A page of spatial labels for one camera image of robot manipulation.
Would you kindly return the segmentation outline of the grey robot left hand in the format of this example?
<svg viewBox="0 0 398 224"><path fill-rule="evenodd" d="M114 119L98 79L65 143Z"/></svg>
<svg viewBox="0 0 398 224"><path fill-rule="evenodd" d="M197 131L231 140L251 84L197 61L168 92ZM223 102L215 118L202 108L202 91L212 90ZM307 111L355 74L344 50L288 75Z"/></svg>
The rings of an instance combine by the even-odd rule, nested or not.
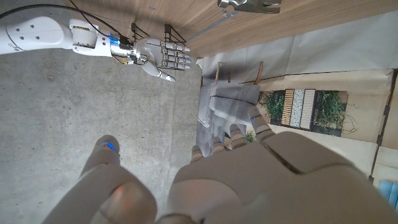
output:
<svg viewBox="0 0 398 224"><path fill-rule="evenodd" d="M176 174L163 215L150 190L120 164L119 143L97 140L78 182L45 223L396 223L397 210L349 160L293 132L275 133L256 107L256 141L231 125L198 146Z"/></svg>

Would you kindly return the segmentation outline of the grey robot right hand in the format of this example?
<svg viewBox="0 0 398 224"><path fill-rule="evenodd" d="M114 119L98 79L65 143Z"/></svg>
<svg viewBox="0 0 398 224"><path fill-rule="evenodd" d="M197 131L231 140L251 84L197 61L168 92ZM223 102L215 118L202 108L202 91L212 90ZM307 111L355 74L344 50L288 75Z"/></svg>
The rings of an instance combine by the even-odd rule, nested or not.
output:
<svg viewBox="0 0 398 224"><path fill-rule="evenodd" d="M142 69L153 77L170 82L175 82L176 79L160 67L181 70L191 68L192 60L187 54L189 51L189 47L155 37L142 38L132 43L132 54L142 62Z"/></svg>

